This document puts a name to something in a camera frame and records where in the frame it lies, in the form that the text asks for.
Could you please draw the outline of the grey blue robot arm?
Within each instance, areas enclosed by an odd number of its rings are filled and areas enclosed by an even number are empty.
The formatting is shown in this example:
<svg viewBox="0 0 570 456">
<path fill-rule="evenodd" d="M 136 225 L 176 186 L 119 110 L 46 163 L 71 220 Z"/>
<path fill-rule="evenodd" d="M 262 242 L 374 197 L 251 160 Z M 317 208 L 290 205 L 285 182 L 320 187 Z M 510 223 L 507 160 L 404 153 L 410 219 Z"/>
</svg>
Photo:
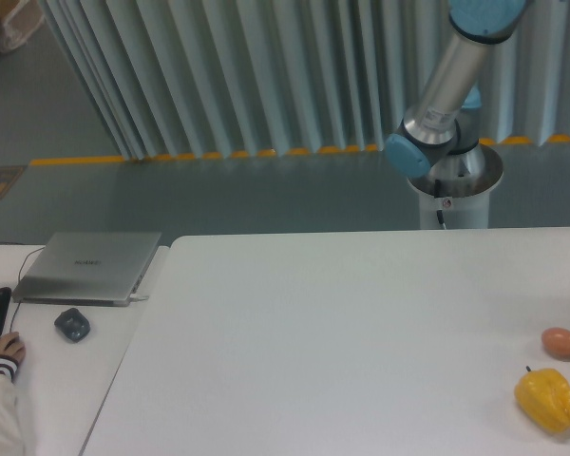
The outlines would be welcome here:
<svg viewBox="0 0 570 456">
<path fill-rule="evenodd" d="M 481 95 L 475 87 L 491 50 L 507 41 L 526 1 L 451 1 L 453 29 L 419 101 L 386 139 L 390 163 L 408 178 L 421 178 L 448 155 L 464 154 L 479 142 Z"/>
</svg>

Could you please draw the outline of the person's hand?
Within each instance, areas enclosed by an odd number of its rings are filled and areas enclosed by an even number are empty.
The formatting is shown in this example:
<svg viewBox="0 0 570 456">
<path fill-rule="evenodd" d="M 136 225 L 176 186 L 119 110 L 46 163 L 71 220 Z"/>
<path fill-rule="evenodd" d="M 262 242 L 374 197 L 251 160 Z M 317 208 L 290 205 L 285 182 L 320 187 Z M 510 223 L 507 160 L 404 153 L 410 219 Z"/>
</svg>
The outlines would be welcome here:
<svg viewBox="0 0 570 456">
<path fill-rule="evenodd" d="M 0 336 L 0 359 L 12 361 L 19 367 L 26 357 L 26 345 L 18 332 L 9 332 Z"/>
</svg>

